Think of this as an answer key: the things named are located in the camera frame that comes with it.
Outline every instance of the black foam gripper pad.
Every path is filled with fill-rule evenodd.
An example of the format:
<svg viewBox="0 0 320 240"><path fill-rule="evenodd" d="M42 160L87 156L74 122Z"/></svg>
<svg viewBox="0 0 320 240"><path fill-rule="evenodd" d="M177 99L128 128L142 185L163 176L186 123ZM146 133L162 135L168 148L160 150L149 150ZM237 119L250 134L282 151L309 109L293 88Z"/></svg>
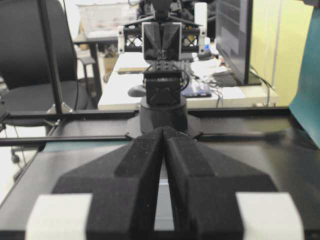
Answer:
<svg viewBox="0 0 320 240"><path fill-rule="evenodd" d="M138 239L154 229L162 128L64 174L53 194L92 193L88 240Z"/></svg>

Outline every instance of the metal frame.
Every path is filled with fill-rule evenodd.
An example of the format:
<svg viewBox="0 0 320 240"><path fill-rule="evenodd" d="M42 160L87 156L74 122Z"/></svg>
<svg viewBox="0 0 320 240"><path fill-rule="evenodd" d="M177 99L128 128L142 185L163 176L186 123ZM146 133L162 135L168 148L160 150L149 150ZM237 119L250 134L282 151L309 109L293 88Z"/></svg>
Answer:
<svg viewBox="0 0 320 240"><path fill-rule="evenodd" d="M291 116L291 111L287 107L269 108L214 108L214 109L194 109L188 112L190 115L199 118L212 117L279 117ZM135 117L138 111L92 111L82 110L62 114L46 114L45 112L12 112L7 113L2 118L4 121L14 121L19 119L44 119L55 122L58 127L63 121L74 120L123 120ZM221 138L262 138L263 133L249 133L246 135L221 135L203 134L198 139L221 139ZM0 147L10 146L45 146L47 143L57 142L107 142L107 141L129 141L131 138L126 135L101 135L101 136L46 136L46 137L21 137L21 138L0 138Z"/></svg>

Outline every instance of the floor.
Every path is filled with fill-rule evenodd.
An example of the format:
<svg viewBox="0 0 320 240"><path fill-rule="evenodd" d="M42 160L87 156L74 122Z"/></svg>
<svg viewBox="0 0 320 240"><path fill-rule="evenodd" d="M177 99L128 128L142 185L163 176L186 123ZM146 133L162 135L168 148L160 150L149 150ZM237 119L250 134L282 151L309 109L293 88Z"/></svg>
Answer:
<svg viewBox="0 0 320 240"><path fill-rule="evenodd" d="M77 55L84 57L88 56L90 53L88 50L86 51L79 51L77 50ZM99 57L99 69L101 73L101 85L102 89L104 88L103 76L104 76L104 62L103 58ZM88 76L93 76L92 67L87 68ZM84 77L83 67L80 63L78 63L78 78L81 79ZM19 137L44 137L45 136L45 128L44 127L17 127L16 131ZM17 133L15 128L12 126L7 126L6 133L9 138L16 138ZM5 131L0 132L0 138L6 137ZM30 161L33 156L35 155L36 151L23 151L18 152L17 155L20 158L20 167L23 167L25 162L27 163ZM10 147L0 147L0 203L3 201L5 196L7 195L8 191L14 184L13 176L19 172L19 166L17 164L12 163L12 156L11 156L11 148Z"/></svg>

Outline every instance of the desk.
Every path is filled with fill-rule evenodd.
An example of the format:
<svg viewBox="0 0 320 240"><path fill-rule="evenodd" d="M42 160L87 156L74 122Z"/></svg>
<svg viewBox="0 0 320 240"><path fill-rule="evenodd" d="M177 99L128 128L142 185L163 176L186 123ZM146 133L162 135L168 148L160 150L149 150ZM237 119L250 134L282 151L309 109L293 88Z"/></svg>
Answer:
<svg viewBox="0 0 320 240"><path fill-rule="evenodd" d="M98 64L97 45L98 44L108 44L108 45L117 44L118 38L104 37L99 39L87 39L85 34L82 32L73 40L73 43L75 45L88 44L89 46L91 57L94 58L95 60L95 64L92 65L92 68L93 68L93 76L94 76L94 83L95 83L96 99L99 100L102 95L102 87L101 87L101 77L100 77L99 64Z"/></svg>
<svg viewBox="0 0 320 240"><path fill-rule="evenodd" d="M143 74L118 74L120 68L145 67L142 53L124 53L119 56L114 72L109 82L103 89L103 94L98 104L101 111L136 110L139 108L141 97L128 96L128 90L136 85L141 85ZM219 101L219 108L253 107L267 101L268 89L262 85L236 86L221 88L223 101ZM271 89L270 105L275 106L279 96ZM187 98L188 109L211 109L217 106L218 97Z"/></svg>

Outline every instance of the white desk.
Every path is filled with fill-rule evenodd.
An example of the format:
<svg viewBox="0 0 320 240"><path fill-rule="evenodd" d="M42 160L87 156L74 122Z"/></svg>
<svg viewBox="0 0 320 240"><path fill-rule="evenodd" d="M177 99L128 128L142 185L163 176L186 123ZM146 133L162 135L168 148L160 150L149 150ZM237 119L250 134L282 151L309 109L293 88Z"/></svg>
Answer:
<svg viewBox="0 0 320 240"><path fill-rule="evenodd" d="M141 97L128 96L128 90L136 85L141 85L143 74L118 74L119 68L145 67L148 66L143 60L141 53L122 54L114 72L105 85L102 97L98 104L101 111L136 110L139 109ZM268 89L262 84L258 86L224 87L223 100L219 101L219 108L254 107L267 101ZM279 96L270 90L270 105L277 103ZM208 109L217 106L218 97L187 98L188 109Z"/></svg>

